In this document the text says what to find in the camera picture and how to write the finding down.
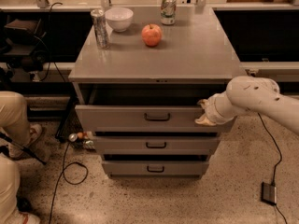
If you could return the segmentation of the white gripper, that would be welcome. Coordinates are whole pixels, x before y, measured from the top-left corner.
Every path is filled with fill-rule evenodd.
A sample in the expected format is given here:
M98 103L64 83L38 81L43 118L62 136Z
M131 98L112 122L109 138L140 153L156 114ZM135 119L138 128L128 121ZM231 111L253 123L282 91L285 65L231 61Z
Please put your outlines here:
M235 107L231 104L225 92L214 94L208 99L201 99L197 104L205 110L205 114L194 120L198 125L222 125L231 121L237 115Z

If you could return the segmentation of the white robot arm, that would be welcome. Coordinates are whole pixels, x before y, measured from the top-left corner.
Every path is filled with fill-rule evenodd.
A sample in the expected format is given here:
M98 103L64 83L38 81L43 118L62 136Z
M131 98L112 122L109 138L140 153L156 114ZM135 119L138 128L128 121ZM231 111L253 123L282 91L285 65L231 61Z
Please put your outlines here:
M195 120L199 125L222 125L253 111L299 134L299 100L282 95L276 81L269 78L235 77L224 92L200 100L199 104L204 109L201 117Z

